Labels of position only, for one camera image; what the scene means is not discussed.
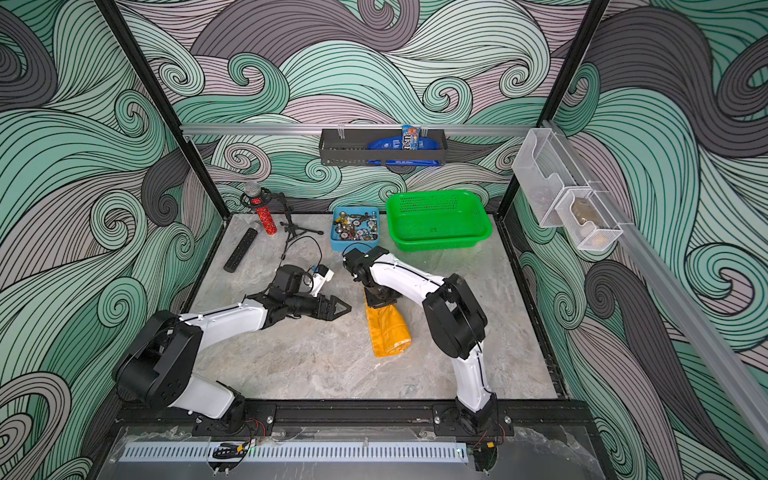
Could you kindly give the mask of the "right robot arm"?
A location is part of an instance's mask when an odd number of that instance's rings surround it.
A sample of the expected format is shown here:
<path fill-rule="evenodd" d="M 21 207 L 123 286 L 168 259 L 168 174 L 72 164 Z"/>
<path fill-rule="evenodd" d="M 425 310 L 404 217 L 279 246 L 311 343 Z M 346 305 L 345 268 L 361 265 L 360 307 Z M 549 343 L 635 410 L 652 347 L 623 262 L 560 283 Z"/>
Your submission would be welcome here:
<path fill-rule="evenodd" d="M 488 383 L 484 361 L 488 318 L 467 281 L 458 274 L 441 277 L 398 259 L 383 247 L 342 254 L 343 267 L 365 288 L 373 307 L 407 298 L 424 311 L 433 343 L 451 358 L 456 378 L 457 420 L 470 435 L 489 430 L 497 413 L 497 395 Z"/>

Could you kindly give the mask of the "yellow pillowcase with print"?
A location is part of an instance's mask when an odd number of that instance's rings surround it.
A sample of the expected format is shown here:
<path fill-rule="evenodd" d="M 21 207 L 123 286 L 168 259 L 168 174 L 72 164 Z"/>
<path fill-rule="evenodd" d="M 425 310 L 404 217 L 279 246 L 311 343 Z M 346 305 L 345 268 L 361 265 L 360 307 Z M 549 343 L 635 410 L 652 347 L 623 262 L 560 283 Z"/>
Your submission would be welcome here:
<path fill-rule="evenodd" d="M 366 318 L 376 357 L 399 355 L 411 346 L 408 326 L 395 304 L 379 308 L 366 306 Z"/>

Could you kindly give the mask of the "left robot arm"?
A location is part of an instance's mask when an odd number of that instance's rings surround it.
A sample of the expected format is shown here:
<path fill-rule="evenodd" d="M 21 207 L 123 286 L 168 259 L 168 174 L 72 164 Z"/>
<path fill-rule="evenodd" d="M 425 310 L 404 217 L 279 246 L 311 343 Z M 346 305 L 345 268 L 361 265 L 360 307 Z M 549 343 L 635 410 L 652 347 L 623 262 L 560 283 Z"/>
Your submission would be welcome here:
<path fill-rule="evenodd" d="M 279 267 L 265 290 L 240 302 L 207 313 L 178 315 L 161 310 L 147 320 L 113 370 L 120 392 L 154 408 L 179 408 L 221 420 L 235 408 L 238 394 L 219 382 L 193 372 L 198 355 L 234 337 L 270 328 L 290 318 L 310 317 L 332 322 L 351 312 L 351 306 L 320 290 L 332 275 L 312 278 L 295 266 Z"/>

